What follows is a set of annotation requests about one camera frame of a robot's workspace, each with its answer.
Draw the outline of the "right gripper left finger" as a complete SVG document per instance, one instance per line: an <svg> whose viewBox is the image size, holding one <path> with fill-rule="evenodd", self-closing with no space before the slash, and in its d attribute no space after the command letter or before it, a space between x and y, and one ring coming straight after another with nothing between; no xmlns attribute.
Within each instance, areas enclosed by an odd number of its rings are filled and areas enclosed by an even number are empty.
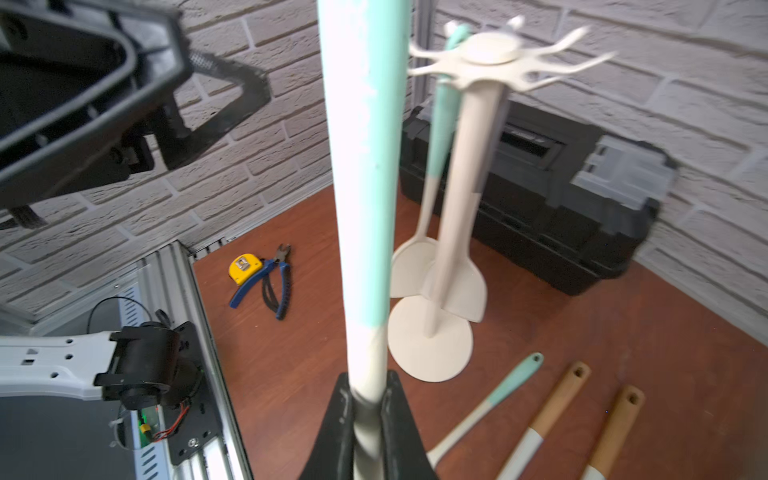
<svg viewBox="0 0 768 480"><path fill-rule="evenodd" d="M348 374L336 381L300 480L350 480L354 466L354 398Z"/></svg>

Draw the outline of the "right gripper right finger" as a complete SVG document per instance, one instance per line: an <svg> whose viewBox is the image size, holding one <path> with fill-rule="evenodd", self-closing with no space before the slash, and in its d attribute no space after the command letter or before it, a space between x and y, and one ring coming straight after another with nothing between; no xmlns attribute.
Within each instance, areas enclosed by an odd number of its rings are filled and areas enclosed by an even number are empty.
<svg viewBox="0 0 768 480"><path fill-rule="evenodd" d="M384 478L437 480L438 475L427 458L402 382L394 370L387 372L380 419Z"/></svg>

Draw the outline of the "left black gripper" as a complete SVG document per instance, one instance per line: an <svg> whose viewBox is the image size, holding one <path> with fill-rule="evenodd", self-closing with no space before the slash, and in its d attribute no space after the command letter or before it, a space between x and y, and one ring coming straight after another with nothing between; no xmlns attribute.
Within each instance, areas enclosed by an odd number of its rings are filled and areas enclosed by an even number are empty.
<svg viewBox="0 0 768 480"><path fill-rule="evenodd" d="M270 103L265 70L188 53L179 10L156 1L3 2L2 206L151 171L148 132L166 169L181 169ZM229 88L188 126L171 94L191 66Z"/></svg>

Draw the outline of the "cream spatula wooden handle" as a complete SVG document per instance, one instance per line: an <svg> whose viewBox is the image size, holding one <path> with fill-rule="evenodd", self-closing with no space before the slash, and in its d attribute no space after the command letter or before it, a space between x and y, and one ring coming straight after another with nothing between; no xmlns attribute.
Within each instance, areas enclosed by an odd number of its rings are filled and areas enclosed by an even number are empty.
<svg viewBox="0 0 768 480"><path fill-rule="evenodd" d="M550 392L514 451L497 475L498 480L519 479L553 426L580 392L592 373L584 362L574 362Z"/></svg>

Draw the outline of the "cream utensil rack stand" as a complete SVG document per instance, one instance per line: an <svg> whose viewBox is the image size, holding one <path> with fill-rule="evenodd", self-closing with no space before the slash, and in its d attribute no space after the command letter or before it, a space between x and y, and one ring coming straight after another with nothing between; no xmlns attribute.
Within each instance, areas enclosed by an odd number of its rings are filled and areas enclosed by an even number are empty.
<svg viewBox="0 0 768 480"><path fill-rule="evenodd" d="M518 31L523 16L493 31L471 35L453 49L409 46L427 65L411 76L447 76L461 93L452 145L427 231L438 242L421 292L397 299L388 323L389 351L408 375L444 382L468 365L473 350L471 325L482 321L487 286L469 257L469 244L485 183L509 111L513 92L555 83L611 58L604 53L578 64L552 60L589 32L582 26L545 47L526 48Z"/></svg>

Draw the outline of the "cream spatula green handle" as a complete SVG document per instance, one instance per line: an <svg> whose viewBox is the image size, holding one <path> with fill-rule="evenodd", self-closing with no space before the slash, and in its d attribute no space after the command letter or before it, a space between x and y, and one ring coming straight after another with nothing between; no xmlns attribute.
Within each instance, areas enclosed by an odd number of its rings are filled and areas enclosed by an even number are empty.
<svg viewBox="0 0 768 480"><path fill-rule="evenodd" d="M447 76L438 79L433 99L426 176L417 227L414 235L401 244L392 257L390 297L393 299L418 295L429 266L436 257L438 242L430 238L427 231L461 104L461 93L448 81Z"/></svg>
<svg viewBox="0 0 768 480"><path fill-rule="evenodd" d="M524 358L461 422L459 422L435 447L427 452L434 470L440 460L491 410L525 384L541 367L544 355L534 352Z"/></svg>

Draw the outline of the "cream spoon green handle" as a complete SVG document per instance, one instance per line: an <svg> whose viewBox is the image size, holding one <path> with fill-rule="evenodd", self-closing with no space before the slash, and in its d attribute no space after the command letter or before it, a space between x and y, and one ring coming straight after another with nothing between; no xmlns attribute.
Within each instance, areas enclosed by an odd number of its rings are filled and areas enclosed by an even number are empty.
<svg viewBox="0 0 768 480"><path fill-rule="evenodd" d="M320 1L317 8L354 404L352 472L356 479L381 479L411 4Z"/></svg>

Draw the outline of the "cream slotted turner wooden handle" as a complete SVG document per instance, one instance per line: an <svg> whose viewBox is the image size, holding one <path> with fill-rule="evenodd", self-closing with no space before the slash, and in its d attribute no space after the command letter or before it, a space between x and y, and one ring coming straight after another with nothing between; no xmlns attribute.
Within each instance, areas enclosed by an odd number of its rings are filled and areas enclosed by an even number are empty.
<svg viewBox="0 0 768 480"><path fill-rule="evenodd" d="M645 394L625 385L617 396L581 480L607 479L644 405Z"/></svg>

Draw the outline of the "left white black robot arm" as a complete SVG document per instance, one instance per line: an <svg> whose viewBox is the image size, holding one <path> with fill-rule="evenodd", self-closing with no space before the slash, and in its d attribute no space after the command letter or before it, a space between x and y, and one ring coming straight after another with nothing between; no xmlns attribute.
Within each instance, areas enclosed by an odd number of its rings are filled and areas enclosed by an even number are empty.
<svg viewBox="0 0 768 480"><path fill-rule="evenodd" d="M177 10L141 1L1 5L1 206L43 226L40 201L149 171L153 136L183 168L264 108L264 70L195 50ZM174 405L197 381L159 318L119 331L5 336L1 393Z"/></svg>

